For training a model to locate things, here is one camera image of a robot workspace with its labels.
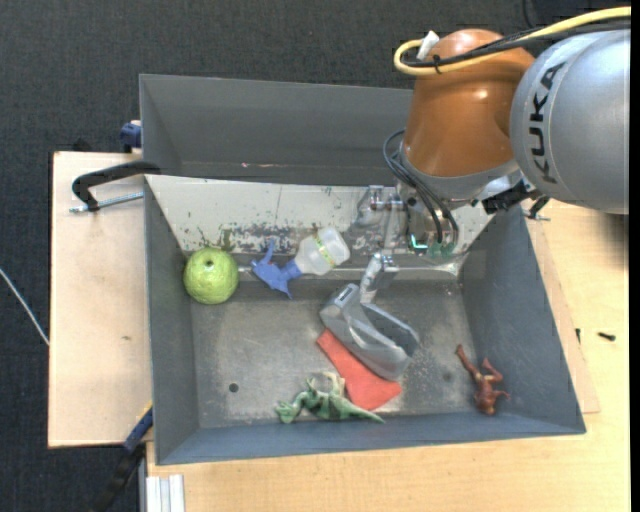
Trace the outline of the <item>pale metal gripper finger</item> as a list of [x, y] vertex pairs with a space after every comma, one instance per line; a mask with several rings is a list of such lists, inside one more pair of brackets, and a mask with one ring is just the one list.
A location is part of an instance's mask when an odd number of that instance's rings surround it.
[[399, 267], [390, 255], [375, 253], [360, 280], [360, 302], [373, 303], [377, 293], [389, 287], [398, 273]]
[[369, 186], [356, 206], [352, 231], [377, 229], [397, 234], [401, 228], [401, 199], [393, 188]]

